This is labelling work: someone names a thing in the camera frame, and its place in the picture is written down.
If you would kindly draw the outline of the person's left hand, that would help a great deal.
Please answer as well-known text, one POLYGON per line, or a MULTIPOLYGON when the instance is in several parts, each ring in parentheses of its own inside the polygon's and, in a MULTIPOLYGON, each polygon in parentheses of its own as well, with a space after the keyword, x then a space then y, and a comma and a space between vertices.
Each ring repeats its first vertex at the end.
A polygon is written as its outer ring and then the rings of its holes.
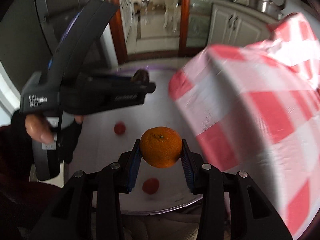
MULTIPOLYGON (((81 132, 81 124, 84 120, 83 116, 75 115, 73 124, 77 123, 75 127, 69 126, 61 131, 62 141, 78 139, 81 132)), ((51 144, 54 142, 54 135, 50 131, 50 124, 46 118, 30 114, 25 117, 25 128, 30 137, 43 144, 51 144)))

